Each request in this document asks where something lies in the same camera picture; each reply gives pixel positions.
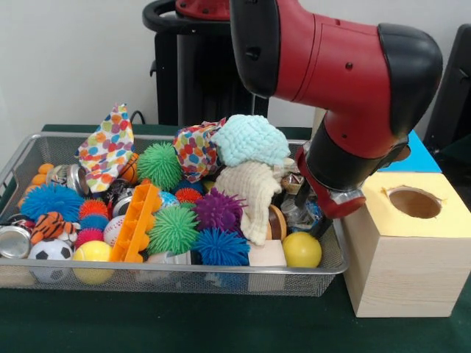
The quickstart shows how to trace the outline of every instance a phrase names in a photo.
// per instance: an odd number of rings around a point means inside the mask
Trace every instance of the black cable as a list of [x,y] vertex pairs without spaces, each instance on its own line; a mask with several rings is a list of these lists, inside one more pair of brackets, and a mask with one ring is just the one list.
[[146,119],[144,119],[144,114],[141,113],[140,110],[135,110],[133,114],[131,114],[131,123],[134,121],[134,117],[136,115],[139,115],[141,117],[141,121],[142,121],[142,124],[145,125],[146,124]]

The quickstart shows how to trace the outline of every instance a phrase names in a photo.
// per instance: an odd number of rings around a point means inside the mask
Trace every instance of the soccer ball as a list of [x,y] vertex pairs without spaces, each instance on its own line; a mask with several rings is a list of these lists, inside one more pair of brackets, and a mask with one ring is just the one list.
[[[44,239],[34,245],[29,253],[31,260],[70,260],[72,249],[69,245],[58,239]],[[67,277],[70,268],[30,268],[31,274],[41,283],[56,283]]]

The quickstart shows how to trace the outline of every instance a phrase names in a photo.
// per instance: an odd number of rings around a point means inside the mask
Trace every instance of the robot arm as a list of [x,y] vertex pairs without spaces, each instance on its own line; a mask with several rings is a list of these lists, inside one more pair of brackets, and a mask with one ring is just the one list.
[[310,13],[297,0],[231,0],[235,61],[259,96],[322,107],[297,160],[327,217],[364,203],[363,181],[391,161],[431,103],[442,75],[432,37]]

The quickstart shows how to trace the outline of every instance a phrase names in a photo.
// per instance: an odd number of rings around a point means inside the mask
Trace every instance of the green spiky ball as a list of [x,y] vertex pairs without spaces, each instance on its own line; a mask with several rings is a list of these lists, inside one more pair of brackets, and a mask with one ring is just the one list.
[[182,179],[182,167],[171,143],[154,143],[138,159],[139,181],[150,179],[163,191],[175,188]]
[[195,204],[191,203],[191,202],[181,202],[180,203],[180,207],[181,208],[186,208],[188,210],[192,210],[196,207]]
[[183,254],[191,250],[198,231],[196,213],[178,206],[167,207],[157,214],[154,228],[149,232],[149,255],[159,252]]

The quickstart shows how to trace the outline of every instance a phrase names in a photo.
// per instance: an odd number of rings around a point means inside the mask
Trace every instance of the orange spiky ball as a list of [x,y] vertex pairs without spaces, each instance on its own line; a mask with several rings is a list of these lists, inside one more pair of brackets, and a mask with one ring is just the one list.
[[180,202],[190,202],[192,204],[194,204],[197,200],[200,200],[203,198],[201,193],[191,188],[179,189],[175,193],[175,197]]
[[108,218],[108,208],[102,200],[85,200],[80,207],[79,219],[84,219],[88,215],[103,215]]

